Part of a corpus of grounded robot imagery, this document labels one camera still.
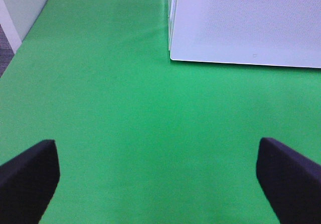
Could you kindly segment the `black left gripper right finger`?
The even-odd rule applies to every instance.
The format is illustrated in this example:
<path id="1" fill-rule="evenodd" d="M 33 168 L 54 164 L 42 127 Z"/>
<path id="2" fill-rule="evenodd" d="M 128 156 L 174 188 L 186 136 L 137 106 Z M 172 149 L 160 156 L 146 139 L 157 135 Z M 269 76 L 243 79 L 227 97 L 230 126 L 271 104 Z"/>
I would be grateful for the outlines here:
<path id="1" fill-rule="evenodd" d="M 320 165 L 273 138 L 262 138 L 256 177 L 280 223 L 320 223 Z"/>

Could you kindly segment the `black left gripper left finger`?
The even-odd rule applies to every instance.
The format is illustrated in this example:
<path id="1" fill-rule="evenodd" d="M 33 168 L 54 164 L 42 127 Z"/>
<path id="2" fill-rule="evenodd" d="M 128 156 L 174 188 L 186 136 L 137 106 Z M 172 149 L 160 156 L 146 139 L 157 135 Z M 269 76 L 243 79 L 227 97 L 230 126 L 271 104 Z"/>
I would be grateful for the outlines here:
<path id="1" fill-rule="evenodd" d="M 54 140 L 42 140 L 1 165 L 1 223 L 39 223 L 60 180 Z"/>

